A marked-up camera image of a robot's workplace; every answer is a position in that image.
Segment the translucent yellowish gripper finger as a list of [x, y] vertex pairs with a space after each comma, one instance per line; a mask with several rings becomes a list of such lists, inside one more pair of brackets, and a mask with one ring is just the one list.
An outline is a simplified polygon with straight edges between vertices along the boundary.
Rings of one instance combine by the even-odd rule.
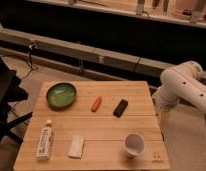
[[165, 125], [168, 122], [169, 118], [170, 118], [170, 113], [168, 111], [162, 111], [159, 114], [159, 124]]

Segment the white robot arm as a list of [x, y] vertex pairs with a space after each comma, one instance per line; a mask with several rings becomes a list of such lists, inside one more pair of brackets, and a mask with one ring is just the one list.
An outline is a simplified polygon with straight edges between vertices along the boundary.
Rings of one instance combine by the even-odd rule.
[[200, 82], [202, 74], [201, 65], [195, 61], [169, 67], [161, 73], [161, 86], [152, 95], [160, 124], [167, 122], [168, 112], [180, 99], [188, 101], [206, 115], [206, 85]]

